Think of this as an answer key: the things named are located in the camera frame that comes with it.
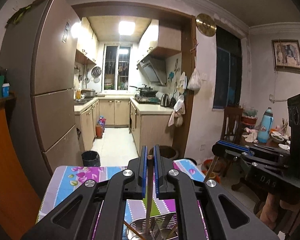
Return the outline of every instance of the gas stove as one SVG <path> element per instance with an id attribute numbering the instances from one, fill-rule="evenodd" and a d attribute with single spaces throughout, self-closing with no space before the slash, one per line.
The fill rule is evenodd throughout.
<path id="1" fill-rule="evenodd" d="M 159 98 L 157 97 L 142 97 L 139 94 L 134 96 L 134 99 L 140 104 L 159 104 Z"/>

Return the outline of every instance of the metal utensil holder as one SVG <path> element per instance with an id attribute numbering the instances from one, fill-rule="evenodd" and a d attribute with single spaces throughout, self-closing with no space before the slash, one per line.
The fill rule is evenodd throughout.
<path id="1" fill-rule="evenodd" d="M 153 240 L 178 240 L 178 231 L 173 232 L 172 237 L 166 239 L 177 222 L 176 212 L 150 217 L 150 235 Z M 140 235 L 146 238 L 146 218 L 133 220 L 129 225 Z M 129 228 L 126 228 L 126 237 L 129 240 L 139 240 L 140 238 Z"/>

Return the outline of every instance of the picture frame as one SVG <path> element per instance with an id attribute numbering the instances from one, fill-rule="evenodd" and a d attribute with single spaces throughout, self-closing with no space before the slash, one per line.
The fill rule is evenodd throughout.
<path id="1" fill-rule="evenodd" d="M 300 46 L 298 40 L 272 40 L 274 69 L 300 74 Z"/>

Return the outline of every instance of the blue thermos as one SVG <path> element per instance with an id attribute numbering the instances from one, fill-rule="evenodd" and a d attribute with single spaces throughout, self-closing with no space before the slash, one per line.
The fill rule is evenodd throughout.
<path id="1" fill-rule="evenodd" d="M 266 143 L 269 139 L 269 131 L 272 127 L 273 123 L 273 113 L 271 107 L 265 111 L 262 117 L 262 121 L 260 124 L 260 129 L 258 131 L 257 140 L 261 143 Z"/>

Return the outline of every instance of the refrigerator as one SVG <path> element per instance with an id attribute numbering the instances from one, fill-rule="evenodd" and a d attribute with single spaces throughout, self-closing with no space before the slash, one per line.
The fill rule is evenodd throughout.
<path id="1" fill-rule="evenodd" d="M 73 101 L 77 39 L 71 36 L 79 21 L 65 0 L 44 0 L 9 24 L 2 42 L 0 67 L 17 97 L 10 136 L 40 198 L 58 166 L 82 166 Z"/>

